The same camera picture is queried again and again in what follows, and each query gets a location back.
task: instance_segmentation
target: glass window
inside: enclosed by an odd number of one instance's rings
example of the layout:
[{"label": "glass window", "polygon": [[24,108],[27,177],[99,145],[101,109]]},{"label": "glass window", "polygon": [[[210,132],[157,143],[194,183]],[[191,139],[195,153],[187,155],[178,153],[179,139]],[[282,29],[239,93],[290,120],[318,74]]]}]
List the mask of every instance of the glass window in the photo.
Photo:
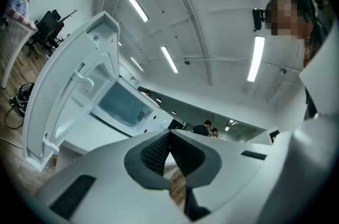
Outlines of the glass window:
[{"label": "glass window", "polygon": [[112,118],[130,127],[135,127],[153,112],[153,109],[118,82],[102,98],[99,107]]}]

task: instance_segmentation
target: man in black shirt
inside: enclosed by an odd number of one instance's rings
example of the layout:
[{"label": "man in black shirt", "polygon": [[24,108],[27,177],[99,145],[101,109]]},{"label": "man in black shirt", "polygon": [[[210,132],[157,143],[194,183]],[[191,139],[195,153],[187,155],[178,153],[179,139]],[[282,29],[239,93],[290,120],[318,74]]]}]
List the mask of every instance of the man in black shirt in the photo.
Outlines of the man in black shirt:
[{"label": "man in black shirt", "polygon": [[202,136],[208,136],[208,130],[210,129],[211,125],[212,123],[209,120],[207,120],[203,125],[195,126],[192,132]]}]

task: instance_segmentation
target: security camera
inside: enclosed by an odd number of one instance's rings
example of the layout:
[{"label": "security camera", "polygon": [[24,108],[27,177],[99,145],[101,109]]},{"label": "security camera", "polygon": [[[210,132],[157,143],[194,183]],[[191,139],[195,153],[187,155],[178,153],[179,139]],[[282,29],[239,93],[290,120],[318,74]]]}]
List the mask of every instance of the security camera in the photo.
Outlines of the security camera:
[{"label": "security camera", "polygon": [[282,68],[282,69],[280,70],[280,73],[281,73],[281,75],[284,75],[285,73],[287,73],[287,70],[286,70],[285,68]]}]

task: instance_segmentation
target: black rubber strip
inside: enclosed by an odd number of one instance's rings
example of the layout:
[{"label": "black rubber strip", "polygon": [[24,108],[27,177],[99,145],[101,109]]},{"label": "black rubber strip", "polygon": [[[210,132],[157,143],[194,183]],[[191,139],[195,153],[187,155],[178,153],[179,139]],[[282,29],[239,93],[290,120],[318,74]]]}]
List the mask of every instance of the black rubber strip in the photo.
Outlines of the black rubber strip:
[{"label": "black rubber strip", "polygon": [[92,176],[80,175],[51,205],[50,209],[59,216],[69,220],[94,181],[95,178]]},{"label": "black rubber strip", "polygon": [[259,153],[255,153],[255,152],[249,151],[249,150],[243,151],[241,153],[241,155],[251,157],[251,158],[255,158],[255,159],[259,159],[259,160],[265,160],[266,156],[267,156],[265,154],[259,154]]},{"label": "black rubber strip", "polygon": [[164,130],[131,148],[124,158],[125,169],[142,187],[171,193],[170,181],[163,178],[170,152],[186,178],[184,213],[191,221],[208,215],[210,211],[198,205],[192,190],[210,184],[221,169],[221,157],[214,149],[183,134]]}]

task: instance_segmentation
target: white ceiling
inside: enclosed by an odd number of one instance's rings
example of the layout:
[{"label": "white ceiling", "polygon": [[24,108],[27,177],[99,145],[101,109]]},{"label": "white ceiling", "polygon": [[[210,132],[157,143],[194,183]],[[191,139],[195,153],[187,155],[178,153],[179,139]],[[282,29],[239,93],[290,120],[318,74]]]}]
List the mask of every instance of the white ceiling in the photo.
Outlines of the white ceiling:
[{"label": "white ceiling", "polygon": [[[256,101],[260,98],[265,104],[277,106],[290,97],[289,92],[298,82],[303,47],[300,41],[271,37],[265,29],[253,31],[252,9],[265,7],[268,1],[138,0],[149,16],[147,22],[128,0],[105,0],[103,9],[120,24],[121,55],[134,57],[142,64],[143,74],[150,81],[157,76],[178,80],[160,49],[167,46],[179,69],[180,80],[209,83],[210,68],[213,87],[242,91]],[[249,83],[247,75],[256,35],[266,37],[262,59],[265,64],[261,64],[255,82]],[[183,63],[185,58],[190,59],[189,66]],[[193,61],[199,58],[219,60]],[[279,67],[269,64],[293,70],[281,75]]]}]

